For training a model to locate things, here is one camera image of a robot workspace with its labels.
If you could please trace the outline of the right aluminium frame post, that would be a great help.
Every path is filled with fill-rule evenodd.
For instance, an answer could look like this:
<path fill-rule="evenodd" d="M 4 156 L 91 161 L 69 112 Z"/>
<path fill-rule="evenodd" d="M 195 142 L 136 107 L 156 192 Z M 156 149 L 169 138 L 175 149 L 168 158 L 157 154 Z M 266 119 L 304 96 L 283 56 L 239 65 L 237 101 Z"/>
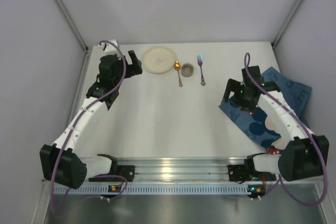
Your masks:
<path fill-rule="evenodd" d="M 299 12 L 301 6 L 303 5 L 305 0 L 295 0 L 292 7 L 290 8 L 286 18 L 284 19 L 284 21 L 282 22 L 279 31 L 277 32 L 275 39 L 273 40 L 273 42 L 271 43 L 272 45 L 272 49 L 275 50 L 276 47 L 278 46 L 278 44 L 280 43 L 282 37 L 284 36 L 284 34 L 286 33 L 286 31 L 288 30 L 290 24 L 292 23 L 292 21 L 294 20 L 295 16 L 297 15 L 297 13 Z"/>

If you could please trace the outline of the iridescent fork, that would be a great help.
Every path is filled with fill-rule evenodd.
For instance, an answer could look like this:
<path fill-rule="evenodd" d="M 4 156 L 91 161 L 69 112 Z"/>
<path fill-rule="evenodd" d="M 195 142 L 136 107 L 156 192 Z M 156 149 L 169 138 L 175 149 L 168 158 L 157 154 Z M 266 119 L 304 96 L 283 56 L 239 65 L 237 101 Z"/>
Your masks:
<path fill-rule="evenodd" d="M 205 79 L 204 79 L 203 69 L 202 69 L 202 66 L 203 66 L 203 56 L 202 55 L 197 55 L 197 63 L 199 65 L 200 71 L 201 71 L 201 85 L 205 86 L 206 82 L 205 82 Z"/>

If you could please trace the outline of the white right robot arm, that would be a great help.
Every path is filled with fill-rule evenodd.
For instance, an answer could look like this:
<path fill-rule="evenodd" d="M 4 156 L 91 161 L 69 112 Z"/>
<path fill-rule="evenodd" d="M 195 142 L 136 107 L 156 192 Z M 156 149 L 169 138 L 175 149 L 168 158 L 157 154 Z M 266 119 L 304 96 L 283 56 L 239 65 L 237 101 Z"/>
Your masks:
<path fill-rule="evenodd" d="M 244 160 L 247 173 L 278 174 L 291 182 L 324 174 L 329 141 L 298 118 L 277 81 L 266 81 L 258 66 L 242 69 L 242 81 L 229 79 L 220 109 L 266 152 Z"/>

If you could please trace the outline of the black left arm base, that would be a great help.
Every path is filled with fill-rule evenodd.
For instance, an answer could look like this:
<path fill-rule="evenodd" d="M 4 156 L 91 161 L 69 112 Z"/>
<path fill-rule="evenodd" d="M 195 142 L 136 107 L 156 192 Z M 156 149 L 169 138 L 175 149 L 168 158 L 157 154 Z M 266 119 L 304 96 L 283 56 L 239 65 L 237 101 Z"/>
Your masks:
<path fill-rule="evenodd" d="M 107 174 L 100 174 L 88 178 L 90 182 L 132 182 L 135 176 L 135 166 L 133 165 L 118 165 L 113 171 Z"/>

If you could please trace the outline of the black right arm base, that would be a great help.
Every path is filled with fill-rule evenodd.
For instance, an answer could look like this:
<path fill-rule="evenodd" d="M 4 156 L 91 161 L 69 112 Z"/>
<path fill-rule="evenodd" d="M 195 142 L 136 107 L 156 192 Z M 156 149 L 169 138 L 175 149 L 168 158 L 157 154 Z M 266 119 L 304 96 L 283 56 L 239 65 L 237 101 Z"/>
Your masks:
<path fill-rule="evenodd" d="M 227 168 L 229 181 L 239 184 L 244 182 L 274 182 L 277 179 L 274 174 L 252 171 L 245 165 L 228 165 Z"/>

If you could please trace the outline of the aluminium mounting rail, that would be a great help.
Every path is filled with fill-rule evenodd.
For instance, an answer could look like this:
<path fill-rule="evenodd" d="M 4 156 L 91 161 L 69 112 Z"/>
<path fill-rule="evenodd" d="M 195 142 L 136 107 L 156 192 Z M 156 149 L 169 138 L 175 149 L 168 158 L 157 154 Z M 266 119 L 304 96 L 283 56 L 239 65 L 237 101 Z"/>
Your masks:
<path fill-rule="evenodd" d="M 243 158 L 120 158 L 118 165 L 135 166 L 132 182 L 230 182 L 228 165 L 245 165 Z"/>

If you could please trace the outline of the gold spoon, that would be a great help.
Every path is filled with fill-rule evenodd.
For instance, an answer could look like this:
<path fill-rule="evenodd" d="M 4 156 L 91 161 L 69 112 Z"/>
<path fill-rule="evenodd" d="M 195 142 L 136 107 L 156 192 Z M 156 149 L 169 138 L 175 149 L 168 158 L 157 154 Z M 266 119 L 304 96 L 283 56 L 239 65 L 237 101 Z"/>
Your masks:
<path fill-rule="evenodd" d="M 181 69 L 181 65 L 178 61 L 176 61 L 174 63 L 174 69 L 177 71 L 177 74 L 178 74 L 178 78 L 179 78 L 179 87 L 182 87 L 183 86 L 183 82 L 181 80 L 181 76 L 180 76 L 180 69 Z"/>

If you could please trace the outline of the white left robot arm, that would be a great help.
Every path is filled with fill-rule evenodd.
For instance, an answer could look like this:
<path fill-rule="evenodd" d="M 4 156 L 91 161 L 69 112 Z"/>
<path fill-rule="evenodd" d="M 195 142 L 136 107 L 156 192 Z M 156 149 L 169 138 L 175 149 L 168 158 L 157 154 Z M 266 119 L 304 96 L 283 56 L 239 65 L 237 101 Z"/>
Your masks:
<path fill-rule="evenodd" d="M 142 74 L 141 61 L 135 52 L 128 52 L 132 63 L 120 60 L 117 55 L 100 58 L 99 74 L 89 88 L 77 115 L 60 137 L 39 152 L 46 180 L 78 189 L 85 179 L 104 181 L 107 175 L 118 173 L 118 160 L 109 154 L 95 157 L 78 157 L 90 133 L 110 110 L 119 95 L 119 82 Z"/>

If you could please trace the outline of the cream round plate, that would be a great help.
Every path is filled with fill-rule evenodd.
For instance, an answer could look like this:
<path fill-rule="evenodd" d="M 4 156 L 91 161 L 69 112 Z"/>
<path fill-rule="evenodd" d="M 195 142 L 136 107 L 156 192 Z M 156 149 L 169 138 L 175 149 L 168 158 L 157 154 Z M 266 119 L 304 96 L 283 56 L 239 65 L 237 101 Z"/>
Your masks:
<path fill-rule="evenodd" d="M 165 46 L 155 46 L 145 51 L 142 64 L 146 71 L 161 74 L 169 71 L 176 60 L 176 53 L 172 49 Z"/>

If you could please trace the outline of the left aluminium frame post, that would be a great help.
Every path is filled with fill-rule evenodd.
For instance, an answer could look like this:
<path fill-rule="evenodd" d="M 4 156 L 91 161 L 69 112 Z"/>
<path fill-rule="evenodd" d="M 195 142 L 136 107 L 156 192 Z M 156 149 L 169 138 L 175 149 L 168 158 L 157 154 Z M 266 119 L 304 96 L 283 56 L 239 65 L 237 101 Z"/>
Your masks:
<path fill-rule="evenodd" d="M 71 32 L 73 33 L 73 35 L 75 36 L 78 44 L 80 45 L 81 49 L 83 51 L 87 51 L 88 50 L 88 46 L 86 45 L 83 37 L 81 36 L 71 14 L 68 11 L 68 8 L 66 7 L 66 5 L 64 4 L 64 2 L 62 0 L 54 0 L 57 8 L 59 9 L 60 13 L 62 14 L 62 16 L 64 17 L 66 24 L 68 25 L 68 27 L 70 28 Z"/>

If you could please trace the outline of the blue cartoon bear placemat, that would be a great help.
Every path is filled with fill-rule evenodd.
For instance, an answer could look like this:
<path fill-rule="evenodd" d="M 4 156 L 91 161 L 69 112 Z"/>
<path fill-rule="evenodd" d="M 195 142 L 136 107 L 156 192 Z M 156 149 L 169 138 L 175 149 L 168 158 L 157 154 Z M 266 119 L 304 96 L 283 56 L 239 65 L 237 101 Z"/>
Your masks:
<path fill-rule="evenodd" d="M 281 89 L 285 101 L 294 110 L 299 119 L 309 127 L 303 114 L 309 100 L 312 87 L 292 81 L 270 67 L 261 74 L 265 81 L 273 81 Z M 219 108 L 235 123 L 238 128 L 245 133 L 253 142 L 265 149 L 273 148 L 282 150 L 280 135 L 272 121 L 267 118 L 267 114 L 257 108 L 253 114 L 240 110 L 239 106 L 229 98 L 227 103 L 223 103 Z"/>

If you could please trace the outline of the aluminium frame post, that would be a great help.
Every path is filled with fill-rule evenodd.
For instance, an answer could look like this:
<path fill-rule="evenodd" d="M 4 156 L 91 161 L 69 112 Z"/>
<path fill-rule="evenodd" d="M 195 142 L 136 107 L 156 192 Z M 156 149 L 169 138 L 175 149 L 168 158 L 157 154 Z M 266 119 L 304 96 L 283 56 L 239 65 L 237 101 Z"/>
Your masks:
<path fill-rule="evenodd" d="M 62 0 L 54 0 L 57 8 L 59 9 L 60 13 L 62 14 L 62 16 L 64 17 L 66 24 L 68 25 L 68 27 L 70 28 L 71 32 L 73 33 L 73 35 L 75 36 L 78 44 L 80 45 L 81 49 L 83 51 L 87 51 L 88 50 L 88 46 L 86 45 L 83 37 L 81 36 L 71 14 L 68 11 L 68 8 L 66 7 L 66 5 L 64 4 L 64 2 Z"/>
<path fill-rule="evenodd" d="M 295 0 L 292 7 L 290 8 L 286 18 L 284 19 L 284 21 L 282 22 L 279 31 L 277 32 L 275 39 L 273 40 L 273 42 L 271 43 L 272 45 L 272 49 L 275 50 L 276 47 L 278 46 L 278 44 L 280 43 L 282 37 L 284 36 L 284 34 L 286 33 L 286 31 L 288 30 L 290 24 L 292 23 L 292 21 L 294 20 L 295 16 L 297 15 L 297 13 L 299 12 L 301 6 L 303 5 L 305 0 Z"/>

